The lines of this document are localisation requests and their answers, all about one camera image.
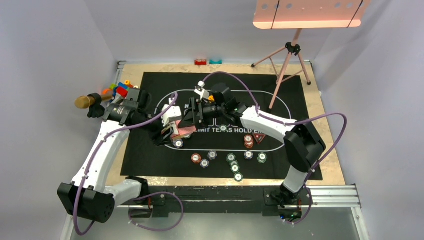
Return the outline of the red backed card deck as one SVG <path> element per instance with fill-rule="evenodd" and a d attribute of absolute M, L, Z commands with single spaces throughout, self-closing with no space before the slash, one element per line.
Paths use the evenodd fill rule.
<path fill-rule="evenodd" d="M 196 129 L 195 126 L 179 127 L 178 133 L 179 133 L 180 137 L 184 138 L 184 136 L 186 136 L 188 134 L 193 134 L 196 130 L 197 129 Z"/>

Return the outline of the red playing card box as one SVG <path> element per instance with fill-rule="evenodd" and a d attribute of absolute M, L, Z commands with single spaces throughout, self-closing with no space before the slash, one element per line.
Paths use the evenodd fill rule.
<path fill-rule="evenodd" d="M 178 128 L 178 125 L 179 125 L 180 122 L 181 122 L 181 120 L 176 120 L 176 121 L 173 121 L 173 122 L 171 122 L 169 124 L 170 129 L 171 129 L 170 139 L 172 141 L 175 141 L 175 140 L 178 140 L 178 139 L 181 139 L 181 138 L 184 138 L 185 137 L 184 131 L 183 130 L 180 130 Z"/>

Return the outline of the single blue poker chip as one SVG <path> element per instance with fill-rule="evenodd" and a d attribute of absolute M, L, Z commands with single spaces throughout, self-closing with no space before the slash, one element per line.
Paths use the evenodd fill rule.
<path fill-rule="evenodd" d="M 184 141 L 182 139 L 177 139 L 173 142 L 173 146 L 177 149 L 181 149 L 184 147 Z"/>

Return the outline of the red poker chip stack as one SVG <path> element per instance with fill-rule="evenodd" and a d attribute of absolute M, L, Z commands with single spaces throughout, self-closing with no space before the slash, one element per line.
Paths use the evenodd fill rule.
<path fill-rule="evenodd" d="M 194 164 L 200 164 L 200 162 L 202 161 L 202 157 L 198 153 L 192 154 L 190 159 Z"/>

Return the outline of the blue poker chip stack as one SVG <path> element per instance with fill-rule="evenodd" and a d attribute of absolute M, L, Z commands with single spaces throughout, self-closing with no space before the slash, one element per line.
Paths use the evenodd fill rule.
<path fill-rule="evenodd" d="M 207 154 L 207 158 L 209 160 L 215 160 L 217 158 L 217 156 L 218 156 L 218 154 L 214 150 L 209 151 L 208 154 Z"/>

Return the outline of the small red chip stack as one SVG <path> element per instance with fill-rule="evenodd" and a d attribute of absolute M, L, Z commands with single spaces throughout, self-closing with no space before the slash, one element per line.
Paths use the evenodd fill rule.
<path fill-rule="evenodd" d="M 247 134 L 244 136 L 243 139 L 244 139 L 244 146 L 247 149 L 251 149 L 254 146 L 254 137 L 252 135 Z"/>

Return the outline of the triangular all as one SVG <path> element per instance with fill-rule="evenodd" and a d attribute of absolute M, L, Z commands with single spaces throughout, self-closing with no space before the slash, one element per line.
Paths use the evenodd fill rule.
<path fill-rule="evenodd" d="M 255 134 L 253 134 L 253 138 L 254 138 L 254 140 L 256 141 L 257 144 L 260 144 L 264 140 L 264 138 L 266 136 L 267 135 L 266 134 L 263 134 L 263 133 L 255 133 Z"/>

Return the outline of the small green chip stack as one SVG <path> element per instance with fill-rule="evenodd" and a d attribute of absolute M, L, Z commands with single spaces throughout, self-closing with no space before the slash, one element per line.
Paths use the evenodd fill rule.
<path fill-rule="evenodd" d="M 261 164 L 264 164 L 266 161 L 267 161 L 267 154 L 266 153 L 264 153 L 264 152 L 260 152 L 258 155 L 257 155 L 257 161 L 259 162 L 259 163 L 261 163 Z"/>

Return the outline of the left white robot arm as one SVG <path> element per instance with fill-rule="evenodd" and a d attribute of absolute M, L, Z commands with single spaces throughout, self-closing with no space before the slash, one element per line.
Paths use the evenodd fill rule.
<path fill-rule="evenodd" d="M 99 135 L 89 156 L 70 183 L 61 183 L 57 195 L 66 212 L 77 218 L 105 223 L 114 209 L 128 201 L 138 205 L 149 199 L 147 180 L 130 176 L 114 186 L 106 186 L 107 177 L 124 141 L 131 130 L 143 128 L 157 136 L 161 127 L 154 126 L 170 110 L 151 117 L 142 113 L 147 96 L 137 88 L 130 89 L 121 102 L 112 103 L 103 115 Z"/>

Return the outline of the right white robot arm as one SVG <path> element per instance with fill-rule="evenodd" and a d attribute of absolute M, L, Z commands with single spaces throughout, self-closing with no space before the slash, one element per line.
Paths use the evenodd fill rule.
<path fill-rule="evenodd" d="M 280 196 L 288 204 L 298 200 L 309 172 L 326 149 L 313 124 L 277 117 L 259 110 L 258 106 L 240 102 L 224 83 L 214 85 L 210 91 L 204 86 L 203 81 L 195 86 L 194 92 L 199 97 L 190 99 L 178 127 L 200 130 L 208 127 L 211 120 L 223 118 L 232 126 L 258 131 L 283 143 L 290 168 Z"/>

